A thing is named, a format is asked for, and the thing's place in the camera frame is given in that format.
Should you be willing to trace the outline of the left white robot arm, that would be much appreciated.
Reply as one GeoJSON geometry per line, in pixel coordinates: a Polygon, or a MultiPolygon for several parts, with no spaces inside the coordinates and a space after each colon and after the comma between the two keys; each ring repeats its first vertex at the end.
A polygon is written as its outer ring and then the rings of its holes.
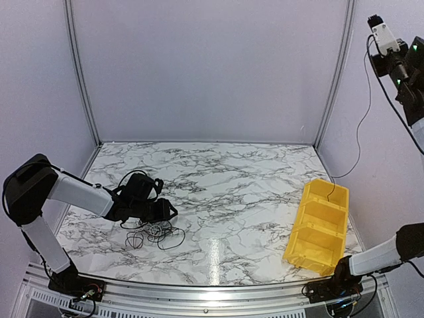
{"type": "Polygon", "coordinates": [[[117,187],[83,180],[36,154],[3,182],[3,210],[23,233],[28,245],[55,274],[59,286],[70,295],[83,290],[83,279],[72,270],[72,260],[44,219],[45,207],[77,207],[100,219],[125,223],[170,221],[178,210],[161,196],[163,180],[142,170],[127,173],[117,187]]]}

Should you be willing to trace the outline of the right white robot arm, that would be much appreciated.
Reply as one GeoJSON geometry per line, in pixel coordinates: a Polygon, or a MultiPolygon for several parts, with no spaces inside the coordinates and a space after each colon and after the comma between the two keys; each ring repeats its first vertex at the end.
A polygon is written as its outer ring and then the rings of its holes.
{"type": "MultiPolygon", "coordinates": [[[[423,154],[423,39],[415,37],[411,46],[397,39],[393,48],[383,54],[370,54],[366,43],[366,57],[374,75],[379,80],[389,76],[397,90],[396,101],[403,106],[405,118],[399,116],[403,127],[420,154],[423,154]]],[[[332,278],[328,279],[328,291],[335,297],[343,296],[363,276],[374,272],[384,273],[423,256],[423,223],[402,226],[387,241],[354,256],[339,260],[332,278]]]]}

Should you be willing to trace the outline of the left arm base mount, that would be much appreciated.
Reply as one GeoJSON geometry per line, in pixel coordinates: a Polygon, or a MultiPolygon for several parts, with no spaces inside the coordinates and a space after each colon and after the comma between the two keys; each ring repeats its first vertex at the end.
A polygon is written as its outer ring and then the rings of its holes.
{"type": "Polygon", "coordinates": [[[51,272],[48,288],[78,299],[83,299],[83,296],[86,295],[88,299],[101,301],[105,290],[105,282],[81,276],[76,266],[71,263],[59,273],[51,272]]]}

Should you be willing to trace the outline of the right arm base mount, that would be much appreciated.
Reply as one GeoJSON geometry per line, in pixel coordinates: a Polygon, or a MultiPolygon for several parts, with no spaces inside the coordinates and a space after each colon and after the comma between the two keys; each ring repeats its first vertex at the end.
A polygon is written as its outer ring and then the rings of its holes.
{"type": "Polygon", "coordinates": [[[354,276],[348,268],[335,269],[330,278],[308,282],[302,289],[302,294],[310,303],[331,301],[363,290],[362,276],[354,276]]]}

